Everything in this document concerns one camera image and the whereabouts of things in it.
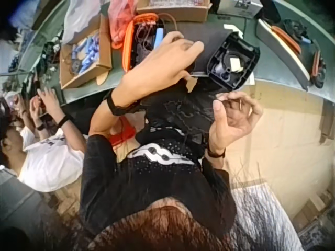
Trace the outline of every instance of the red object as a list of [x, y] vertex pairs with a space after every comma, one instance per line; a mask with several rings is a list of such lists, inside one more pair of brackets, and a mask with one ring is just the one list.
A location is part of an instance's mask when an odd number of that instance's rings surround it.
[[113, 49], [120, 49], [126, 34], [129, 22], [136, 12], [137, 1], [134, 0], [113, 0], [108, 8], [109, 30], [111, 46]]
[[119, 144], [122, 144], [128, 139], [131, 139], [135, 137], [136, 135], [136, 129], [133, 127], [128, 119], [126, 117], [120, 117], [120, 120], [122, 122], [122, 132], [116, 135], [111, 135], [109, 138], [109, 142], [112, 146], [117, 146]]

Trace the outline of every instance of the cardboard box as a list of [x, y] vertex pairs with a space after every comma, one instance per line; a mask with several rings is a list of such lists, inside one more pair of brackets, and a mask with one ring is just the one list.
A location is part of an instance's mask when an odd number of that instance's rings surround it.
[[60, 54], [60, 84], [61, 89], [77, 88], [97, 76], [108, 72], [111, 69], [111, 44], [109, 34], [109, 21], [103, 15], [97, 16], [87, 28], [75, 34], [73, 43], [79, 43], [94, 31], [99, 31], [100, 55], [97, 62], [78, 76], [71, 73], [72, 45], [63, 44]]
[[217, 13], [253, 18], [263, 7], [260, 0], [222, 0]]
[[205, 22], [210, 7], [210, 0], [204, 0], [202, 6], [150, 6], [150, 0], [139, 0], [137, 4], [137, 12], [139, 14], [168, 13], [172, 15], [176, 21]]

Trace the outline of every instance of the orange plastic part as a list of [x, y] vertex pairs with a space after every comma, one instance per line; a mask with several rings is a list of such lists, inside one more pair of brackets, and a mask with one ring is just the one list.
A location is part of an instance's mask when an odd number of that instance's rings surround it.
[[143, 22], [157, 22], [159, 19], [158, 15], [155, 13], [144, 13], [137, 15], [134, 19], [128, 24], [126, 35], [124, 39], [124, 49], [122, 52], [122, 68], [125, 72], [130, 70], [130, 57], [131, 57], [131, 47], [134, 34], [134, 25], [141, 24]]

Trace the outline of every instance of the plastic housing part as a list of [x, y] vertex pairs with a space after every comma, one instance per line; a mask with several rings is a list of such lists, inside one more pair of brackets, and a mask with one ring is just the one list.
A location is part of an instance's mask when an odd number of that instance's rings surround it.
[[[207, 64], [207, 74], [212, 81], [228, 92], [239, 89], [249, 78], [260, 58], [260, 49], [231, 33]], [[238, 69], [233, 65], [238, 61]]]

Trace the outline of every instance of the wire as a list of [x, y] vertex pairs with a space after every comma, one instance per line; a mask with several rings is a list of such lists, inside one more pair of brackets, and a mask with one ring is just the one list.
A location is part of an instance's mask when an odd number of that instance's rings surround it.
[[170, 18], [170, 20], [174, 23], [174, 30], [177, 31], [178, 30], [178, 26], [177, 26], [177, 21], [176, 19], [169, 13], [159, 13], [158, 16], [168, 16]]
[[247, 30], [247, 18], [244, 17], [243, 38], [245, 38], [245, 31]]

